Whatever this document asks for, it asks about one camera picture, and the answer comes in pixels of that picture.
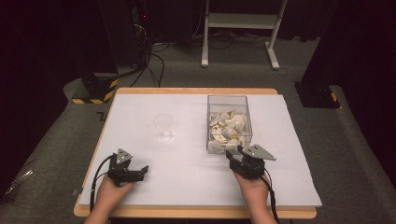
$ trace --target white paper sheet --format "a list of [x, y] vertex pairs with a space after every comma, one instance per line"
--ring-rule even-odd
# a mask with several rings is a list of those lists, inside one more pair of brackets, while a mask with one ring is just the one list
[[[321, 206], [283, 96], [248, 95], [247, 100], [252, 145], [261, 145], [277, 158], [265, 162], [276, 205]], [[159, 114], [174, 120], [174, 136], [168, 142], [159, 138], [153, 125]], [[90, 203], [97, 167], [122, 148], [134, 156], [130, 170], [149, 166], [144, 181], [138, 182], [122, 204], [245, 204], [225, 155], [206, 152], [206, 114], [207, 95], [203, 94], [117, 94], [79, 203]], [[108, 162], [101, 173], [107, 169]]]

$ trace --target gray carpet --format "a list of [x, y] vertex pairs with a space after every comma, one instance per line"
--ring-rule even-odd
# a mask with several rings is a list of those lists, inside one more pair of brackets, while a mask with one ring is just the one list
[[[155, 52], [165, 63], [163, 87], [274, 88], [284, 95], [323, 203], [317, 217], [293, 223], [396, 223], [395, 189], [362, 136], [342, 89], [332, 86], [340, 109], [301, 106], [293, 83], [301, 80], [317, 43], [277, 40], [279, 71], [271, 68], [262, 42], [209, 49], [207, 68], [200, 66], [199, 46], [159, 45], [154, 51], [165, 49]], [[211, 44], [220, 48], [226, 43]], [[152, 57], [149, 67], [158, 77], [161, 62]], [[120, 78], [117, 88], [130, 86], [136, 78]], [[77, 84], [75, 80], [64, 87], [68, 98]], [[149, 71], [135, 86], [154, 86]], [[98, 112], [107, 113], [110, 104], [68, 104], [21, 169], [21, 174], [30, 169], [34, 173], [22, 182], [15, 202], [0, 205], [0, 223], [83, 221], [74, 216], [77, 196], [72, 192], [82, 185], [104, 125]]]

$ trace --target clear plastic container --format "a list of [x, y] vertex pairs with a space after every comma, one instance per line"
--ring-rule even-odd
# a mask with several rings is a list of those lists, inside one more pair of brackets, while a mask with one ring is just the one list
[[237, 145], [248, 147], [252, 136], [246, 95], [207, 96], [208, 153], [224, 153]]

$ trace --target dark background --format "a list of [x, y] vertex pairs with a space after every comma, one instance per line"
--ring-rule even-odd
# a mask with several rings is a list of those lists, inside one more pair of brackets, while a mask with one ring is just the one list
[[[395, 8], [384, 0], [340, 1], [342, 10], [324, 34], [336, 3], [289, 1], [278, 37], [300, 36], [303, 41], [322, 37], [318, 47], [334, 46], [314, 54], [311, 63], [321, 64], [314, 70], [318, 76], [314, 80], [343, 88], [364, 136], [395, 185]], [[199, 23], [201, 1], [152, 4], [158, 33], [189, 44]], [[211, 11], [263, 13], [277, 11], [278, 4], [212, 1]], [[203, 25], [201, 21], [198, 34]], [[63, 86], [81, 77], [70, 46], [77, 46], [93, 72], [114, 73], [117, 65], [97, 1], [8, 1], [0, 7], [0, 33], [1, 96], [6, 100], [0, 112], [3, 194], [68, 103]]]

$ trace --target yellow and black tape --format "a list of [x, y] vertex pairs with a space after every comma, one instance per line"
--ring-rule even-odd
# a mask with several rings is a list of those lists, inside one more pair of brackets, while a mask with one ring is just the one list
[[108, 88], [102, 90], [102, 97], [100, 98], [72, 98], [72, 102], [77, 105], [84, 105], [84, 104], [105, 104], [107, 103], [111, 96], [113, 96], [114, 90], [116, 89], [116, 85], [119, 81], [117, 79], [110, 82]]

